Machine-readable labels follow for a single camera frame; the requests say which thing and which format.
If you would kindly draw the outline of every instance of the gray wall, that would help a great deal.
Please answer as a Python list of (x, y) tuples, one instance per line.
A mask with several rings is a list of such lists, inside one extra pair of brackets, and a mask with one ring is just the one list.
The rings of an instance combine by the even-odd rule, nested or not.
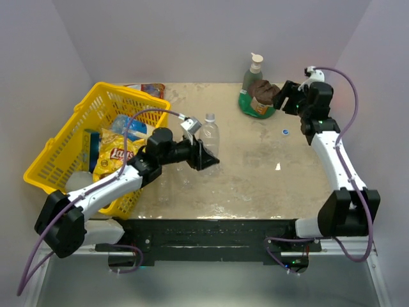
[[(375, 242), (394, 307), (409, 301), (408, 12), (408, 1), (373, 0), (337, 64), (359, 91), (359, 115), (344, 142), (361, 177), (382, 198)], [(340, 77), (330, 80), (333, 115), (346, 123), (351, 90)]]
[(240, 82), (334, 66), (370, 0), (53, 0), (94, 81)]
[(23, 173), (91, 79), (50, 0), (1, 1), (0, 42), (0, 306), (12, 307), (45, 197)]

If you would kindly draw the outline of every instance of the brown cloth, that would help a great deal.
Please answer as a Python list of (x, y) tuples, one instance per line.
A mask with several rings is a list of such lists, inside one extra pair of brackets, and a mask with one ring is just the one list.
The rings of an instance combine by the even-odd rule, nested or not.
[(273, 103), (273, 97), (278, 94), (280, 88), (277, 85), (270, 84), (267, 80), (254, 81), (247, 91), (251, 98), (255, 97), (260, 104), (270, 106)]

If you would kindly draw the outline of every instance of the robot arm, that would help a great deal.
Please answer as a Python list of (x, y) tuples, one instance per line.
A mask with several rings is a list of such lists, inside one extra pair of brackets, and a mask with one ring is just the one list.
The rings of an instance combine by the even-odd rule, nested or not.
[[(316, 217), (295, 221), (296, 236), (365, 236), (368, 234), (366, 215), (350, 177), (364, 195), (372, 221), (380, 204), (380, 196), (377, 190), (367, 189), (359, 178), (342, 140), (337, 143), (340, 129), (337, 122), (329, 117), (334, 93), (331, 85), (324, 82), (322, 71), (314, 67), (306, 68), (305, 75), (309, 78), (302, 84), (286, 81), (273, 98), (273, 105), (275, 109), (281, 109), (287, 99), (282, 110), (301, 118), (301, 132), (321, 159), (333, 192)], [(349, 176), (339, 159), (337, 147), (350, 171)]]
[[(169, 129), (155, 129), (146, 146), (127, 162), (122, 172), (118, 170), (69, 195), (57, 190), (47, 197), (35, 225), (38, 234), (42, 234), (69, 203), (81, 199), (52, 226), (44, 238), (58, 257), (67, 257), (82, 245), (117, 243), (124, 234), (118, 222), (112, 219), (89, 221), (90, 217), (115, 199), (154, 181), (162, 174), (162, 165), (187, 161), (191, 168), (199, 171), (219, 163), (206, 151), (202, 141), (194, 137), (201, 126), (196, 119), (188, 118), (181, 126), (184, 137), (179, 143), (173, 141)], [(96, 189), (103, 183), (106, 183), (105, 187)]]

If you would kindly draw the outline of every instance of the yellow basket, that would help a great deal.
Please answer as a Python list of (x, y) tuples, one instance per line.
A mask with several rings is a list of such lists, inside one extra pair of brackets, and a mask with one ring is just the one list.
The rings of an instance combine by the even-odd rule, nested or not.
[[(48, 194), (57, 189), (65, 192), (65, 184), (71, 174), (81, 170), (84, 129), (101, 132), (102, 128), (108, 129), (111, 126), (117, 115), (133, 116), (136, 112), (150, 107), (169, 110), (171, 105), (165, 100), (124, 86), (96, 83), (74, 107), (74, 114), (57, 136), (48, 140), (39, 156), (24, 173), (24, 181), (41, 187)], [(167, 127), (167, 113), (147, 112), (137, 119), (156, 128)], [(132, 197), (128, 195), (113, 201), (100, 212), (127, 219), (141, 195), (141, 190), (133, 192)]]

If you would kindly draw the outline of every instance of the white bottle cap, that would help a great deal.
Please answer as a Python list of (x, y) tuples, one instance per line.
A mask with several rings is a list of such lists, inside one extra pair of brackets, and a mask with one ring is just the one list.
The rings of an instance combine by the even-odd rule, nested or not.
[(250, 67), (250, 71), (253, 74), (258, 74), (261, 71), (261, 62), (263, 62), (264, 59), (259, 54), (251, 53), (251, 55), (252, 55), (251, 60), (253, 61), (253, 63)]
[(207, 113), (206, 114), (206, 119), (205, 119), (206, 123), (214, 123), (215, 120), (216, 119), (215, 119), (214, 113)]

